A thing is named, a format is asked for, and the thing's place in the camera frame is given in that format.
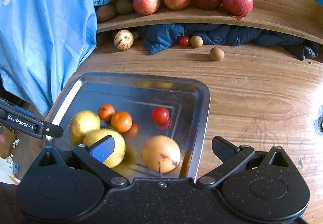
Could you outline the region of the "small orange tangerine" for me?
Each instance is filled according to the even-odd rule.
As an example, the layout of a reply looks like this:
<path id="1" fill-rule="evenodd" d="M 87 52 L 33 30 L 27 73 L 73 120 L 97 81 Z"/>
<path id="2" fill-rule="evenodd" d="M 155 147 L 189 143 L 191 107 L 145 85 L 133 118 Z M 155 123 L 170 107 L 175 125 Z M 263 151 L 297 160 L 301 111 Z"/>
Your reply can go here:
<path id="1" fill-rule="evenodd" d="M 118 111 L 111 118 L 111 126 L 117 132 L 124 133 L 132 127 L 132 117 L 125 111 Z"/>

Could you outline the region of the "red cherry tomato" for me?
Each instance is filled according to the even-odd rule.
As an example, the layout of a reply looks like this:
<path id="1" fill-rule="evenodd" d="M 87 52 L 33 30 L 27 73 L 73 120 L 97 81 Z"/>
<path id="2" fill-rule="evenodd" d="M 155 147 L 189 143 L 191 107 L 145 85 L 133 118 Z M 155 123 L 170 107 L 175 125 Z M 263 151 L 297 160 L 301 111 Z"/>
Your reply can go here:
<path id="1" fill-rule="evenodd" d="M 191 40 L 189 37 L 187 36 L 182 36 L 179 40 L 178 40 L 178 45 L 180 47 L 189 47 L 191 45 Z"/>
<path id="2" fill-rule="evenodd" d="M 170 118 L 170 113 L 164 107 L 156 107 L 152 111 L 151 118 L 156 124 L 164 124 Z"/>

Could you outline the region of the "tan round longan fruit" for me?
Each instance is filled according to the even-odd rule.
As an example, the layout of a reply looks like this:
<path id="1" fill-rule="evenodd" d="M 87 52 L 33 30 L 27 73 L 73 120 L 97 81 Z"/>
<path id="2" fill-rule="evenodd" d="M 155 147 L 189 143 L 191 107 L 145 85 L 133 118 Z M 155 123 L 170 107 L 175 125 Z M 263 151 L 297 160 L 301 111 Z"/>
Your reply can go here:
<path id="1" fill-rule="evenodd" d="M 210 50 L 210 58 L 214 61 L 220 61 L 220 60 L 223 60 L 224 57 L 225 57 L 225 53 L 224 51 L 222 50 L 221 47 L 213 47 L 211 50 Z"/>

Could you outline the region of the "yellow pear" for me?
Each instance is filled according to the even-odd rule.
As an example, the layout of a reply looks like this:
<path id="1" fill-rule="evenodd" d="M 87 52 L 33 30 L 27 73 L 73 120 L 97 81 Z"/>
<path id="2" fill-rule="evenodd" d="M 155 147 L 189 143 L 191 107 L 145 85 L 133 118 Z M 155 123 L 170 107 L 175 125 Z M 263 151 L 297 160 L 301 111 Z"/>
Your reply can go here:
<path id="1" fill-rule="evenodd" d="M 125 140 L 116 131 L 103 128 L 89 132 L 83 144 L 90 148 L 90 155 L 109 168 L 119 165 L 125 156 Z"/>
<path id="2" fill-rule="evenodd" d="M 83 110 L 73 116 L 69 124 L 70 147 L 77 146 L 83 142 L 85 136 L 93 130 L 100 129 L 100 117 L 90 110 Z"/>

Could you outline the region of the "small tangerine with spots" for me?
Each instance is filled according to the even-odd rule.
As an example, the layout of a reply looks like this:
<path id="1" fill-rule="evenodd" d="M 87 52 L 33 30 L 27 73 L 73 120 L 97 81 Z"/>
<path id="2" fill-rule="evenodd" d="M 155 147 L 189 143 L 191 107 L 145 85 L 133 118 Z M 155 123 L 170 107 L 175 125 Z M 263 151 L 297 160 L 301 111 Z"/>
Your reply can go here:
<path id="1" fill-rule="evenodd" d="M 103 104 L 98 109 L 99 118 L 105 122 L 111 121 L 114 114 L 115 108 L 111 104 Z"/>

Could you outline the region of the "large orange with marks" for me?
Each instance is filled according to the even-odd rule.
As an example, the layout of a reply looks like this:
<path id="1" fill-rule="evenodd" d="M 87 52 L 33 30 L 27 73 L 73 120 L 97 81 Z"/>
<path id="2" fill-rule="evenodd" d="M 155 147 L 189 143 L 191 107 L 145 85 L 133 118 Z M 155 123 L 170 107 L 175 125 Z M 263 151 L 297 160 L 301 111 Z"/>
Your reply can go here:
<path id="1" fill-rule="evenodd" d="M 159 174 L 168 173 L 180 164 L 180 147 L 170 137 L 155 135 L 144 144 L 141 159 L 150 170 Z"/>

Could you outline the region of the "stainless steel tray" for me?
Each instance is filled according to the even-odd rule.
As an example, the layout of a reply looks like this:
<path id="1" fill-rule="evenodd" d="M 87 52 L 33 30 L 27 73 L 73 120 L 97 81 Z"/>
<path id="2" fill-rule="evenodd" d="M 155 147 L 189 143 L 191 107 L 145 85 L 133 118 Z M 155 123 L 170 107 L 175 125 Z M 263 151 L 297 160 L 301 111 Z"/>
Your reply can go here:
<path id="1" fill-rule="evenodd" d="M 49 121 L 63 128 L 61 138 L 46 137 L 44 145 L 67 151 L 69 124 L 83 110 L 97 112 L 103 104 L 116 111 L 128 112 L 138 126 L 138 132 L 126 138 L 126 156 L 115 170 L 128 178 L 156 178 L 148 169 L 141 151 L 149 138 L 165 135 L 177 142 L 181 151 L 180 164 L 166 178 L 196 178 L 204 144 L 210 107 L 208 87 L 195 79 L 122 73 L 85 73 L 75 79 L 52 109 Z M 164 107 L 170 118 L 156 124 L 151 114 Z"/>

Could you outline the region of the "light blue fabric garment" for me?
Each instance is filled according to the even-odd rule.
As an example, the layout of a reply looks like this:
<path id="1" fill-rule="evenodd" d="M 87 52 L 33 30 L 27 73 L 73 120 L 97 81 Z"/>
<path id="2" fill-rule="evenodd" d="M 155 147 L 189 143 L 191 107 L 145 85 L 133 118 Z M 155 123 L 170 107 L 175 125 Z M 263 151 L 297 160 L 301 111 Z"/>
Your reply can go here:
<path id="1" fill-rule="evenodd" d="M 1 0 L 1 79 L 46 116 L 96 47 L 95 7 L 112 0 Z"/>

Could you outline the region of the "striped cream melon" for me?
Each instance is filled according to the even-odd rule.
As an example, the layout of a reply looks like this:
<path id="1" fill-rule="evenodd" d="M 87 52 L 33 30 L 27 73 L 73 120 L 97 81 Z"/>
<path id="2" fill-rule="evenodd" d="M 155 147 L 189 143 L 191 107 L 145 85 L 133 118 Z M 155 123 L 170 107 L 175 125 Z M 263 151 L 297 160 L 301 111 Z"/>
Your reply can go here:
<path id="1" fill-rule="evenodd" d="M 134 36 L 128 30 L 120 30 L 114 37 L 114 45 L 119 50 L 129 49 L 134 42 Z"/>

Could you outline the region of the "tan round longan near cloth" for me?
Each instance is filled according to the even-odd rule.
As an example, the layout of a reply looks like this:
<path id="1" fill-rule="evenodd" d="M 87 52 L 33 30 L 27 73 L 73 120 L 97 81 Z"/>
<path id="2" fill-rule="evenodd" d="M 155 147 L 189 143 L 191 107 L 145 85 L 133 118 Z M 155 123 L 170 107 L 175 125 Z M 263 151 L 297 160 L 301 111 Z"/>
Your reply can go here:
<path id="1" fill-rule="evenodd" d="M 203 39 L 200 36 L 192 36 L 190 39 L 191 46 L 194 48 L 199 48 L 203 45 Z"/>

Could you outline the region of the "red cherry tomato by cloth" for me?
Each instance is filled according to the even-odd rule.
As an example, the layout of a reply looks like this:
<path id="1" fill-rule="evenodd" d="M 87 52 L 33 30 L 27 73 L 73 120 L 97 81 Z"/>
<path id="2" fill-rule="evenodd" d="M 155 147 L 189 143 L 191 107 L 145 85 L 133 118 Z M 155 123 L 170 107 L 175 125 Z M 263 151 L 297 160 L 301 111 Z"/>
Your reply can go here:
<path id="1" fill-rule="evenodd" d="M 189 47 L 191 45 L 191 40 L 189 37 L 187 36 L 182 36 L 179 40 L 178 40 L 178 45 L 180 47 Z"/>

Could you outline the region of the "brown kiwi fruit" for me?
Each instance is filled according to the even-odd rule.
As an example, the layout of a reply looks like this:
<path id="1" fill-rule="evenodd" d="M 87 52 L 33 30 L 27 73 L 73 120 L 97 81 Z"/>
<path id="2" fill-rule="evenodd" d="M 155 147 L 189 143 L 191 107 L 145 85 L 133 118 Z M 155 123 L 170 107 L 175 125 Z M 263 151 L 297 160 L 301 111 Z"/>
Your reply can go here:
<path id="1" fill-rule="evenodd" d="M 96 10 L 96 16 L 99 22 L 105 22 L 113 19 L 117 14 L 115 6 L 112 4 L 107 4 L 98 7 Z"/>
<path id="2" fill-rule="evenodd" d="M 132 0 L 118 0 L 115 5 L 117 13 L 121 15 L 130 14 L 134 11 Z"/>

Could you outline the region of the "dark blue crumpled cloth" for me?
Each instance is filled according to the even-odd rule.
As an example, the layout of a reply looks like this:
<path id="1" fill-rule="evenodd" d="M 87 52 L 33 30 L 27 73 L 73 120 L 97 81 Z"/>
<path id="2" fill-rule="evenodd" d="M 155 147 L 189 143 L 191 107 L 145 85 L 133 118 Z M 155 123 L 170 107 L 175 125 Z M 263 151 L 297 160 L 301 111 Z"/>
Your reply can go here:
<path id="1" fill-rule="evenodd" d="M 206 45 L 240 46 L 253 43 L 260 47 L 280 46 L 299 60 L 318 57 L 322 45 L 281 32 L 224 24 L 161 24 L 137 28 L 144 48 L 151 54 L 179 43 L 183 36 L 199 36 Z"/>

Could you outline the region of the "red apple far right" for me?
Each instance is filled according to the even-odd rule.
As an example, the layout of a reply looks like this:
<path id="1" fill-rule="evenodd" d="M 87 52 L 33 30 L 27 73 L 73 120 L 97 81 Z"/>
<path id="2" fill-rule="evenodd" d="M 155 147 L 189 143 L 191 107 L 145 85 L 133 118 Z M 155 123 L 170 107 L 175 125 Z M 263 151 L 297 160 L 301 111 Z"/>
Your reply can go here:
<path id="1" fill-rule="evenodd" d="M 222 0 L 222 6 L 233 15 L 247 15 L 254 7 L 254 0 Z"/>

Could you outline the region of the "pale red apple left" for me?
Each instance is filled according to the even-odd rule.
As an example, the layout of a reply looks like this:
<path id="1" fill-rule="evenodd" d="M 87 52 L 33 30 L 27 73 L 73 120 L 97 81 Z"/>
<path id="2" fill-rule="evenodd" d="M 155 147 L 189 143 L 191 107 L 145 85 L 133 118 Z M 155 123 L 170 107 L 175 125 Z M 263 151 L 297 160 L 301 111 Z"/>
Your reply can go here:
<path id="1" fill-rule="evenodd" d="M 160 0 L 133 0 L 132 6 L 139 14 L 150 15 L 159 9 Z"/>

